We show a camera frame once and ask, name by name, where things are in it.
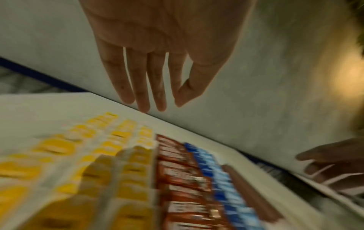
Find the finger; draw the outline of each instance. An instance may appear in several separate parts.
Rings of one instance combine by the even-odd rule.
[[[308,175],[312,175],[330,165],[332,165],[332,164],[331,163],[311,163],[306,166],[306,168],[304,169],[304,172],[307,173]]]
[[[146,78],[147,54],[126,48],[126,57],[138,109],[143,113],[147,113],[151,108]]]
[[[181,107],[192,99],[201,96],[220,68],[221,65],[205,66],[193,63],[190,78],[178,90],[175,104]]]
[[[159,111],[167,108],[166,94],[163,83],[163,65],[166,53],[149,53],[147,61],[147,74],[152,88],[155,105]]]
[[[171,88],[174,98],[176,98],[177,92],[181,87],[182,69],[186,57],[186,53],[170,53],[168,56],[168,69],[171,77]]]
[[[132,104],[135,100],[128,75],[125,70],[123,47],[105,42],[95,36],[101,61],[121,100]]]
[[[362,138],[353,138],[332,144],[318,146],[296,156],[297,160],[316,160],[317,162],[333,163],[337,161],[364,159],[364,142]]]
[[[364,172],[364,162],[352,162],[352,163],[338,163],[325,169],[316,175],[313,180],[318,183],[323,183],[329,179],[338,177],[343,174],[361,173]]]
[[[333,190],[344,190],[364,186],[364,175],[353,175],[329,185]]]

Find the grey floor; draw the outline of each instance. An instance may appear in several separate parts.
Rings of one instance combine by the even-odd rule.
[[[63,89],[0,66],[0,94],[61,93]]]

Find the snack display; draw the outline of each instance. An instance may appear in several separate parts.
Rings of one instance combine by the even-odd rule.
[[[1,157],[2,230],[262,229],[212,154],[117,120],[105,113]]]

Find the white wall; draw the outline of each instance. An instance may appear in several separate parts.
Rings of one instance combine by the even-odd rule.
[[[348,18],[341,0],[260,0],[207,92],[177,108],[164,68],[168,108],[150,114],[299,170],[295,154],[351,135],[364,65]],[[1,0],[0,56],[119,101],[76,0]]]

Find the hand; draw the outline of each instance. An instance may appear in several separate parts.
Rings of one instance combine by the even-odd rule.
[[[313,178],[319,183],[342,174],[362,173],[330,184],[329,186],[334,190],[364,186],[364,138],[353,138],[319,146],[298,154],[296,159],[314,160],[305,168],[305,173],[309,175],[330,166]]]
[[[162,68],[168,67],[175,104],[203,94],[230,57],[255,0],[80,0],[102,63],[124,103],[150,109],[146,73],[159,111],[166,109]],[[124,48],[132,88],[124,65]],[[187,54],[193,60],[181,86]]]

